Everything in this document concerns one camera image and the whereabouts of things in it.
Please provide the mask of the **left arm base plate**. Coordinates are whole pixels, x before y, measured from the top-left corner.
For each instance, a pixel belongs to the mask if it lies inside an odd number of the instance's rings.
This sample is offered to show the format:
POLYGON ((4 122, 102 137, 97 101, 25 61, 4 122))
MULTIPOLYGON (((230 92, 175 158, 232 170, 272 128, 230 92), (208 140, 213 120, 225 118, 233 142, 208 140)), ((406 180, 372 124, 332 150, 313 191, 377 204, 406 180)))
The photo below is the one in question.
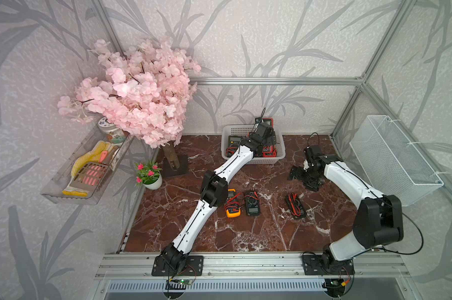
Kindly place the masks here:
POLYGON ((184 256, 177 262, 169 262, 169 260, 160 255, 155 258, 152 276, 201 276, 203 261, 203 256, 184 256))

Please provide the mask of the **small black multimeter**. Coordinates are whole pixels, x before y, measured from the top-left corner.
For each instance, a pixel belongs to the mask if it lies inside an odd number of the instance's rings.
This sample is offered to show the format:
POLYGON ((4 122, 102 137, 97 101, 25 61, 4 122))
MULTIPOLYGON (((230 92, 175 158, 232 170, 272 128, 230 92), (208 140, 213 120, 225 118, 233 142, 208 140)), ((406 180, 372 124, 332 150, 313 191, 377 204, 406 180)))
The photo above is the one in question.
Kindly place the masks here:
POLYGON ((299 220, 306 217, 302 201, 298 198, 297 194, 292 192, 288 193, 285 202, 292 214, 293 219, 299 220))
POLYGON ((260 212, 260 198, 256 191, 249 191, 244 196, 245 208, 248 216, 258 216, 260 212))

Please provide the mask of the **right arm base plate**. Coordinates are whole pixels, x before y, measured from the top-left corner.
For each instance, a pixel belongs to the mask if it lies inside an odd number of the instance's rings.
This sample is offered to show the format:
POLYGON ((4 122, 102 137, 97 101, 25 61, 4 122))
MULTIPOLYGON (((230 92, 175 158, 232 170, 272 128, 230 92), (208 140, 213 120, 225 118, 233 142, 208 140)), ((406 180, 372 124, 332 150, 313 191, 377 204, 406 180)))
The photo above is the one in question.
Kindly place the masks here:
POLYGON ((302 265, 305 275, 317 276, 353 276, 353 260, 337 261, 329 251, 322 254, 302 253, 302 265))

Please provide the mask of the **small yellow multimeter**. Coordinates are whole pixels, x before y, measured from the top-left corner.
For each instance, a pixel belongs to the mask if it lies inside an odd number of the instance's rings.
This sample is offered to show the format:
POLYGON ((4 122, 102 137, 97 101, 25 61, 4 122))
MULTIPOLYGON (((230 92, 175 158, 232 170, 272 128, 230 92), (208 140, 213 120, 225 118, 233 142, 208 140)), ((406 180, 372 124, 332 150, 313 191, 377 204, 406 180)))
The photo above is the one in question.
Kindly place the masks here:
POLYGON ((224 210, 228 218, 236 218, 241 215, 241 204, 239 202, 239 193, 235 189, 229 189, 227 200, 224 203, 224 210))

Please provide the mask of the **large red multimeter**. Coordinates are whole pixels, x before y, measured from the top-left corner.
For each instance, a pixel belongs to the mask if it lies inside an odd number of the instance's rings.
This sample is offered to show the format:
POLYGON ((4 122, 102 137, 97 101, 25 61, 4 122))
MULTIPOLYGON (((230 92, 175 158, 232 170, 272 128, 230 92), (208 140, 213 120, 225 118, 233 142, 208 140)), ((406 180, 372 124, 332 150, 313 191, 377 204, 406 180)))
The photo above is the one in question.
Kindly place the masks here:
POLYGON ((272 118, 256 117, 254 128, 257 128, 260 123, 265 123, 265 124, 268 124, 269 126, 273 127, 273 119, 272 118))

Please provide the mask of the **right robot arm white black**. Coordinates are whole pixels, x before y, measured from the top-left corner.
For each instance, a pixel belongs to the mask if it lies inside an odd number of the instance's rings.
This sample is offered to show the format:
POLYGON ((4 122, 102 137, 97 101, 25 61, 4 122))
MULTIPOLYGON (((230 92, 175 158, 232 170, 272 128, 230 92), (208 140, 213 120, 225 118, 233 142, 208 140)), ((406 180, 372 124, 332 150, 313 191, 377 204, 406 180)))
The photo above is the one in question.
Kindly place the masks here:
POLYGON ((325 272, 338 271, 374 247, 403 240, 402 204, 398 197, 373 188, 336 155, 323 154, 317 144, 307 146, 304 153, 304 166, 292 167, 289 180, 298 179, 307 189, 318 191, 320 180, 326 178, 357 208, 351 232, 324 248, 320 265, 325 272))

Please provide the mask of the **green multimeter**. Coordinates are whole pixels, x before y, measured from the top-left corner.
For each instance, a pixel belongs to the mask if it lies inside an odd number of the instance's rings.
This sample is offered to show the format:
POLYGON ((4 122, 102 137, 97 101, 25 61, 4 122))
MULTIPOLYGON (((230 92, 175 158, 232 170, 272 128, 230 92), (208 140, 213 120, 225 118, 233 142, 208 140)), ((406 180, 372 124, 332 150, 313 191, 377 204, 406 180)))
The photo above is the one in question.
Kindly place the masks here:
POLYGON ((225 150, 226 157, 231 157, 233 154, 239 149, 242 141, 242 137, 240 136, 229 136, 228 143, 225 150))

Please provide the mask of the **white perforated plastic basket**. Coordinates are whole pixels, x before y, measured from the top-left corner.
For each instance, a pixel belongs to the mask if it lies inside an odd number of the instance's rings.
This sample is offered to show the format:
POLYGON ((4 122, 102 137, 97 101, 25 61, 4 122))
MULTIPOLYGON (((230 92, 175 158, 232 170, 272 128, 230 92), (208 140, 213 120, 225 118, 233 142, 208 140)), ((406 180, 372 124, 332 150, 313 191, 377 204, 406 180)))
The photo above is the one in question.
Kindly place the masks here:
MULTIPOLYGON (((232 124, 232 125, 226 125, 223 127, 223 131, 222 131, 222 141, 221 141, 221 154, 222 154, 222 158, 225 160, 228 160, 227 154, 226 154, 226 150, 229 147, 229 136, 239 136, 239 137, 245 137, 248 135, 249 132, 251 132, 253 130, 253 125, 251 124, 232 124)), ((277 155, 276 157, 272 157, 272 156, 267 156, 267 157, 255 157, 253 158, 250 162, 248 162, 248 165, 273 165, 276 162, 278 162, 279 160, 282 160, 285 157, 285 144, 284 144, 284 140, 282 137, 281 132, 279 131, 275 131, 275 136, 276 136, 276 144, 275 144, 275 148, 277 150, 277 155)))

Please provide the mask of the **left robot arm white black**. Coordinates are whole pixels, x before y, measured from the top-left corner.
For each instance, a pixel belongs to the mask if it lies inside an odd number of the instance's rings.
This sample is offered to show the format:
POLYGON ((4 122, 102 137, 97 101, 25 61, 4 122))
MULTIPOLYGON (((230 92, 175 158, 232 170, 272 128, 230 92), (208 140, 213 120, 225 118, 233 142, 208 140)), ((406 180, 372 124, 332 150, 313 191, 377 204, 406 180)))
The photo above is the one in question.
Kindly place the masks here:
POLYGON ((271 125, 261 122, 252 133, 243 138, 238 149, 220 167, 207 171, 200 189, 197 206, 178 236, 162 251, 160 258, 165 262, 168 274, 178 274, 186 266, 193 244, 208 218, 224 205, 228 196, 228 184, 241 168, 260 154, 264 147, 275 144, 275 131, 271 125))

